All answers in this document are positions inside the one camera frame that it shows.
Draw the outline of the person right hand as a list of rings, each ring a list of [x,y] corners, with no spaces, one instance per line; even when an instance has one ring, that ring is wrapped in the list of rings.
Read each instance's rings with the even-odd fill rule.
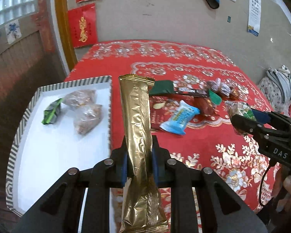
[[[280,169],[276,172],[275,183],[273,185],[272,197],[277,198],[282,188],[287,191],[284,198],[278,201],[276,211],[289,211],[291,208],[291,174],[288,173],[288,167],[280,165]]]

